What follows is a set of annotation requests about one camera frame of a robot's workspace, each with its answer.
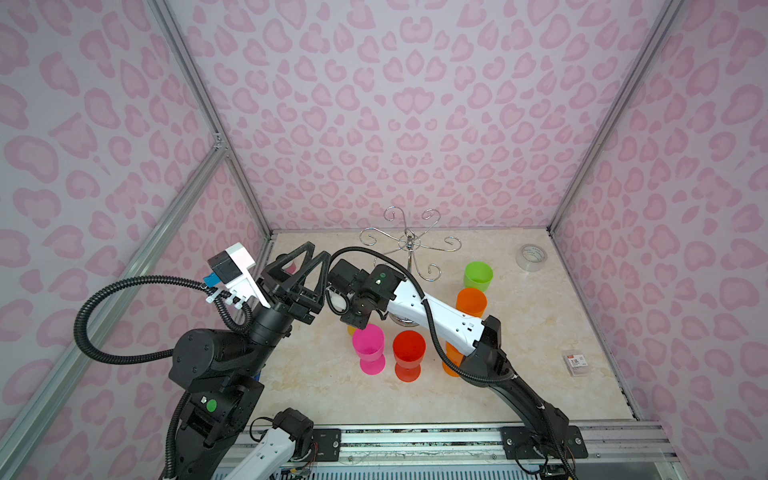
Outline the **orange wine glass front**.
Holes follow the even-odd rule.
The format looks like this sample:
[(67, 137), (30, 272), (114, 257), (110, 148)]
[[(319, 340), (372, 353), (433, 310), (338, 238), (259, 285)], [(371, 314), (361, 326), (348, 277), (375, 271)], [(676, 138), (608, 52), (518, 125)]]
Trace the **orange wine glass front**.
[(471, 317), (482, 318), (487, 306), (488, 300), (482, 291), (465, 288), (458, 293), (455, 308)]

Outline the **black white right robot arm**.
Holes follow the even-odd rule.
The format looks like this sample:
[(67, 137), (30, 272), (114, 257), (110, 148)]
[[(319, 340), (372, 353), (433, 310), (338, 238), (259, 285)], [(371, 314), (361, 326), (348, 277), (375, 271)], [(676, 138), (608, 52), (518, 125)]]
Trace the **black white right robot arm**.
[(502, 349), (497, 318), (462, 313), (426, 294), (410, 272), (384, 263), (367, 272), (341, 260), (327, 273), (327, 287), (345, 299), (341, 319), (350, 325), (365, 327), (377, 312), (427, 329), (448, 368), (467, 383), (494, 391), (522, 420), (528, 430), (526, 444), (546, 460), (560, 461), (567, 479), (575, 477), (569, 419), (514, 369)]

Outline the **green plastic wine glass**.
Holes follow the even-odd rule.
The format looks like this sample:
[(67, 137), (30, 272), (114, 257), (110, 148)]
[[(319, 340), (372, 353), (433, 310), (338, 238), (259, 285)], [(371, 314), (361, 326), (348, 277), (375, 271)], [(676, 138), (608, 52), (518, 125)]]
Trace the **green plastic wine glass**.
[(482, 261), (473, 261), (466, 265), (463, 284), (465, 288), (473, 288), (481, 292), (488, 290), (494, 278), (490, 265)]

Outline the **pink plastic wine glass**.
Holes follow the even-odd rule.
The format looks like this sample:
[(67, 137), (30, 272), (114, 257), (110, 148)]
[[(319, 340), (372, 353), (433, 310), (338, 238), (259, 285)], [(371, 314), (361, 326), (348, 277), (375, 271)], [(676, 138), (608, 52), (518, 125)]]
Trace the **pink plastic wine glass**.
[(380, 327), (368, 325), (365, 329), (356, 330), (352, 337), (352, 344), (363, 373), (375, 376), (384, 371), (386, 337)]

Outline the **orange wine glass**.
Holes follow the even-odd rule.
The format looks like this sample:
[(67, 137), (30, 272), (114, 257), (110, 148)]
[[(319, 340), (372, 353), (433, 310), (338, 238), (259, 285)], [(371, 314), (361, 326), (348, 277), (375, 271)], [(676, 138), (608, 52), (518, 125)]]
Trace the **orange wine glass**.
[[(453, 364), (456, 367), (460, 367), (461, 366), (461, 363), (462, 363), (462, 361), (464, 359), (464, 355), (459, 350), (457, 350), (451, 343), (449, 343), (449, 342), (445, 343), (444, 352), (445, 352), (447, 358), (450, 360), (451, 364)], [(454, 377), (454, 378), (458, 378), (459, 377), (459, 374), (457, 372), (455, 372), (454, 370), (452, 370), (446, 362), (444, 362), (442, 364), (442, 367), (443, 367), (444, 372), (447, 375), (449, 375), (451, 377)]]
[(482, 318), (487, 306), (488, 300), (482, 291), (465, 288), (458, 293), (455, 308), (471, 317)]

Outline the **red plastic wine glass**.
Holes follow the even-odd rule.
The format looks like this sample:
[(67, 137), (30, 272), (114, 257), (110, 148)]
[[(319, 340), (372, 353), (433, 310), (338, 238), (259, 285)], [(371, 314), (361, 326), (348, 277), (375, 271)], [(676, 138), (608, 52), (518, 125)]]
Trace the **red plastic wine glass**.
[(425, 339), (416, 331), (403, 331), (395, 337), (392, 348), (399, 380), (410, 383), (419, 378), (426, 347)]

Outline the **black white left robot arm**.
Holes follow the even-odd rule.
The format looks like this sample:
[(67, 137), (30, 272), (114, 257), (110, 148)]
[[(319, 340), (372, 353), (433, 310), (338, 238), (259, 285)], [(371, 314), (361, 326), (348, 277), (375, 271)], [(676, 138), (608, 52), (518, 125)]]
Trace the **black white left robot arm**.
[(183, 394), (165, 442), (166, 479), (209, 479), (244, 430), (264, 391), (257, 379), (294, 321), (310, 324), (323, 308), (330, 255), (307, 242), (267, 265), (259, 279), (237, 243), (209, 258), (226, 292), (247, 301), (234, 328), (193, 329), (177, 341), (170, 379)]

